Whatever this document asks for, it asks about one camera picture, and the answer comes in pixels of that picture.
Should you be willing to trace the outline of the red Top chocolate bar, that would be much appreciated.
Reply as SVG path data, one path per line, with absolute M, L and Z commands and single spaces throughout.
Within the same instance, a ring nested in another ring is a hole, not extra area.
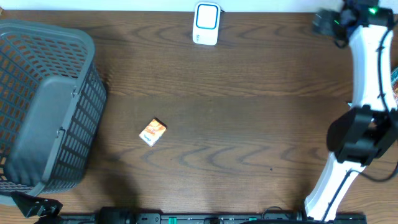
M 398 67 L 396 67 L 391 73 L 391 85 L 394 95 L 394 100 L 398 104 Z

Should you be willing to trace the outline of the small orange tissue pack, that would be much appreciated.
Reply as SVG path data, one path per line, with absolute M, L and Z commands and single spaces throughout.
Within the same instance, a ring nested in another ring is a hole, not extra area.
M 154 118 L 139 134 L 139 137 L 150 147 L 153 147 L 156 142 L 166 132 L 167 127 L 158 119 Z

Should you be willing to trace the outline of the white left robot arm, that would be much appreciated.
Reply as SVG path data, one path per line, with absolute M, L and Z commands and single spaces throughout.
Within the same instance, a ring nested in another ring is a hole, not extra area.
M 23 216 L 26 218 L 39 217 L 36 224 L 56 224 L 59 222 L 58 214 L 63 204 L 58 200 L 34 197 L 21 192 L 12 192 L 11 198 Z

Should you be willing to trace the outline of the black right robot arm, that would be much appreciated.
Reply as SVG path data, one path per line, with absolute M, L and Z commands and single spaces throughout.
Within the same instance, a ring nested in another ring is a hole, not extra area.
M 397 103 L 391 83 L 391 44 L 397 25 L 391 8 L 379 1 L 344 1 L 339 11 L 315 14 L 313 31 L 333 38 L 353 56 L 353 99 L 348 112 L 335 120 L 326 136 L 328 159 L 304 201 L 304 220 L 334 223 L 340 202 L 358 175 L 372 182 L 385 178 L 364 173 L 397 141 Z

